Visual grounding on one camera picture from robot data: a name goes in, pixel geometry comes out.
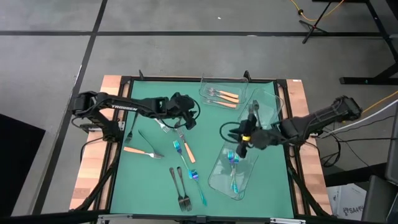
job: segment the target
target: clear plastic bin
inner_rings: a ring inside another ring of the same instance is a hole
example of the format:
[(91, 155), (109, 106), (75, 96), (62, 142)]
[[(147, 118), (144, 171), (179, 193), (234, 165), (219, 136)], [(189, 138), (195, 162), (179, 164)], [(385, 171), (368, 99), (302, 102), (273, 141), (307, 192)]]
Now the clear plastic bin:
[(204, 104), (227, 109), (239, 109), (246, 102), (248, 80), (241, 78), (216, 78), (202, 75), (199, 94)]
[(278, 96), (270, 94), (262, 88), (256, 88), (238, 118), (239, 122), (248, 118), (249, 104), (253, 104), (253, 100), (256, 100), (259, 104), (258, 113), (260, 118), (258, 118), (256, 111), (254, 111), (254, 115), (257, 118), (257, 126), (260, 119), (262, 128), (267, 129), (270, 124), (276, 122), (278, 114), (284, 106), (284, 102)]
[(218, 155), (217, 161), (208, 179), (209, 186), (235, 200), (241, 200), (244, 197), (246, 186), (258, 155), (248, 153), (246, 158), (239, 158), (238, 163), (232, 164), (228, 159), (228, 152), (235, 155), (238, 144), (225, 142)]

